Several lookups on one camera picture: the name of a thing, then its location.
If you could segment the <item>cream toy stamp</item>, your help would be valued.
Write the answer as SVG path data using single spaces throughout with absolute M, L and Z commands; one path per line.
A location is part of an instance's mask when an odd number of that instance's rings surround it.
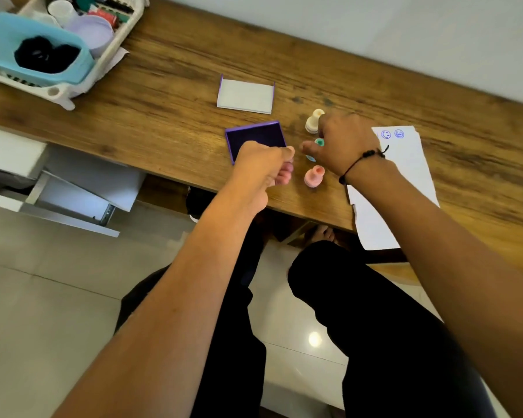
M 325 114 L 322 109 L 315 109 L 312 115 L 306 120 L 305 129 L 310 134 L 318 134 L 319 120 Z

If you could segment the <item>white small cup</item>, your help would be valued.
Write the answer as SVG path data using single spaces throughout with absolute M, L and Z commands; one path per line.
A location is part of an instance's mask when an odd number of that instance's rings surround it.
M 78 17 L 77 11 L 70 0 L 50 1 L 47 5 L 47 11 L 62 28 L 66 28 Z

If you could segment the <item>person's right forearm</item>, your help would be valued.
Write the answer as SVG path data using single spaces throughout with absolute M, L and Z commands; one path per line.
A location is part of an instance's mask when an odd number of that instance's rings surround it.
M 450 332 L 513 418 L 523 418 L 523 273 L 376 155 L 341 164 L 377 210 Z

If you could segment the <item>white drawer unit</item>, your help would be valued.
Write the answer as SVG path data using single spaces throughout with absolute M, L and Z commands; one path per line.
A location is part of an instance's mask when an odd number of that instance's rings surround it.
M 130 212 L 145 172 L 0 129 L 0 208 L 118 237 L 115 212 Z

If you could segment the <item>white purple ink pad lid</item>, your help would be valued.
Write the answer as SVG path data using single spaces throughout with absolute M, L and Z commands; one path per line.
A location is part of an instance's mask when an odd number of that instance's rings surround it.
M 220 109 L 271 115 L 274 93 L 275 83 L 268 85 L 230 80 L 222 75 L 216 106 Z

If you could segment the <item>person's left leg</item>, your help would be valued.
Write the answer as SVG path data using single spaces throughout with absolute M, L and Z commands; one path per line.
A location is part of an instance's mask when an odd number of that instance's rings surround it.
M 261 227 L 252 222 L 218 314 L 190 418 L 259 418 L 266 347 L 252 332 L 248 306 L 263 250 Z

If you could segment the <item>purple ink pad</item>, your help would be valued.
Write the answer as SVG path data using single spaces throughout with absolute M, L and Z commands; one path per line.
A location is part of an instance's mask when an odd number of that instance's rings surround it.
M 284 133 L 279 121 L 227 128 L 224 136 L 228 144 L 231 164 L 234 165 L 240 148 L 247 141 L 256 141 L 267 147 L 286 147 Z

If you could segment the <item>red small box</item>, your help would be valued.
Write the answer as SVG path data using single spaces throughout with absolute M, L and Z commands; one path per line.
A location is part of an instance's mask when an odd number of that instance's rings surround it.
M 102 8 L 101 6 L 91 5 L 87 15 L 101 17 L 106 20 L 113 29 L 119 26 L 119 19 L 115 12 Z

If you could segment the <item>person's leg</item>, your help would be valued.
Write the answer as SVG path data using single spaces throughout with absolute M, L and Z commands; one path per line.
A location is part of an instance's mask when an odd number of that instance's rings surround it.
M 287 278 L 348 358 L 347 418 L 496 418 L 480 375 L 444 323 L 354 253 L 314 242 Z
M 248 306 L 263 250 L 261 227 L 252 222 L 218 314 L 190 418 L 259 418 L 266 347 L 252 332 Z

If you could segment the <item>person's right hand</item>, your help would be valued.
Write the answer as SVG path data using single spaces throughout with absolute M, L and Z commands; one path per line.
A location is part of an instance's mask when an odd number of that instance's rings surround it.
M 360 186 L 385 162 L 386 149 L 372 127 L 370 119 L 355 113 L 326 112 L 318 130 L 325 146 L 316 161 L 337 175 L 340 183 Z

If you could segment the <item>light blue plastic container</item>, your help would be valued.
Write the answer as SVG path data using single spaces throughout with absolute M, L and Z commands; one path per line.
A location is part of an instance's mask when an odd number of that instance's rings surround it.
M 54 47 L 68 44 L 79 48 L 80 53 L 66 71 L 56 74 L 33 71 L 18 65 L 14 59 L 14 51 L 30 37 L 45 37 Z M 21 15 L 0 12 L 0 70 L 37 86 L 47 87 L 58 83 L 79 84 L 94 65 L 89 48 L 78 35 Z

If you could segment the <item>teal toy stamp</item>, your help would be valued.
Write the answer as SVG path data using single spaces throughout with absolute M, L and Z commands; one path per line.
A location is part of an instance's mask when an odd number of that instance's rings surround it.
M 325 141 L 324 139 L 322 138 L 317 138 L 314 140 L 314 142 L 319 146 L 319 147 L 324 147 L 325 146 Z M 310 156 L 310 155 L 306 155 L 306 158 L 311 161 L 311 162 L 316 162 L 316 159 L 313 157 L 313 156 Z

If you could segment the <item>white paper under basket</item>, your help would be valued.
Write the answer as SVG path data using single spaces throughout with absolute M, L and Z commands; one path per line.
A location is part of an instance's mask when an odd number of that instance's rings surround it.
M 98 75 L 97 79 L 93 84 L 91 84 L 90 88 L 93 87 L 95 83 L 100 81 L 103 77 L 106 76 L 107 73 L 109 73 L 120 61 L 123 60 L 123 58 L 129 53 L 129 51 L 125 48 L 118 48 L 116 54 L 113 56 L 112 60 L 109 62 L 109 64 L 104 68 L 104 70 Z

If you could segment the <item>lavender round jar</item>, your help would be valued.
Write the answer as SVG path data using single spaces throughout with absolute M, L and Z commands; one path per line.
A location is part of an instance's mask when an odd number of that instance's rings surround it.
M 101 57 L 114 39 L 112 26 L 106 19 L 98 15 L 78 16 L 72 19 L 64 29 L 78 35 L 96 60 Z

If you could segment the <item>white plastic basket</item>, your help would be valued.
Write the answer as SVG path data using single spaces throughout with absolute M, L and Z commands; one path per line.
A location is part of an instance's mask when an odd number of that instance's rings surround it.
M 118 29 L 114 32 L 114 39 L 109 44 L 109 47 L 105 50 L 100 58 L 95 60 L 93 69 L 86 76 L 83 82 L 79 84 L 58 83 L 53 86 L 41 87 L 0 70 L 0 83 L 60 105 L 65 110 L 73 110 L 75 108 L 75 104 L 72 102 L 72 99 L 82 95 L 82 92 L 89 89 L 91 84 L 95 82 L 98 75 L 112 60 L 118 48 L 121 47 L 122 43 L 130 34 L 133 27 L 135 27 L 135 25 L 141 19 L 145 8 L 150 5 L 149 0 L 116 1 L 128 4 L 133 9 L 133 13 L 130 14 L 129 19 L 125 23 L 119 25 Z M 44 13 L 45 6 L 45 0 L 28 0 L 16 14 L 33 19 L 34 14 Z

